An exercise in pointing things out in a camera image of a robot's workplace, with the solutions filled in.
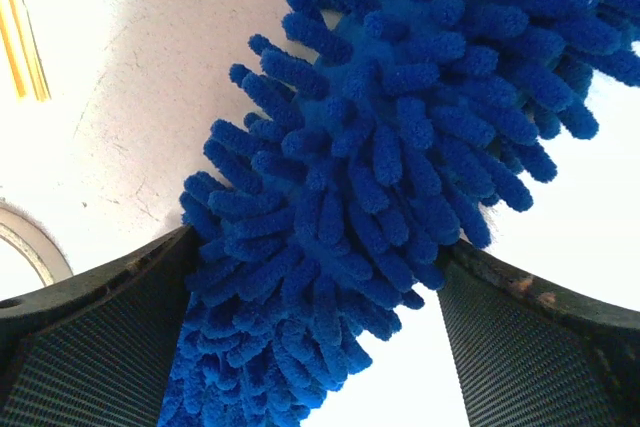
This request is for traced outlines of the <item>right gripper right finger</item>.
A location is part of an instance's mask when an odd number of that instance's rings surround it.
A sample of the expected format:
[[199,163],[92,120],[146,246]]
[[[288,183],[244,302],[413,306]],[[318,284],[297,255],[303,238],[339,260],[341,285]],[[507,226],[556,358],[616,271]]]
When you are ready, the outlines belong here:
[[639,314],[465,241],[438,299],[472,426],[636,426]]

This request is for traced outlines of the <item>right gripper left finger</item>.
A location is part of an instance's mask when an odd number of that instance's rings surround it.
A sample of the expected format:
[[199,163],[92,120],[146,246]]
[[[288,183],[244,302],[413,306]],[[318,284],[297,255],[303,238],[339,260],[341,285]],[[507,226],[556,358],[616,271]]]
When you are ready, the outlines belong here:
[[197,235],[1,303],[4,426],[154,426],[188,304]]

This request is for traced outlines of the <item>masking tape roll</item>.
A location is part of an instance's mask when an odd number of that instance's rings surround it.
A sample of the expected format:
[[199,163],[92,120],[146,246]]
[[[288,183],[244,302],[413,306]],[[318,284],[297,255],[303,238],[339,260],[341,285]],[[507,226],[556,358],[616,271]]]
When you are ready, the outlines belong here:
[[1,241],[21,256],[43,286],[74,275],[50,236],[29,215],[6,202],[1,203]]

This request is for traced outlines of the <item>blue microfiber duster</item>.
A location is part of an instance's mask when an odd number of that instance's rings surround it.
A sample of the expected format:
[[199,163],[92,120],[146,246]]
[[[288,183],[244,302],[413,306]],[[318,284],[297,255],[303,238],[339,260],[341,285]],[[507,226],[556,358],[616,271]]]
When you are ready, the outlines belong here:
[[256,109],[180,197],[200,264],[163,426],[299,425],[442,287],[441,247],[488,246],[483,207],[532,206],[544,140],[595,136],[593,73],[639,83],[639,0],[286,1],[317,59],[251,37],[230,78]]

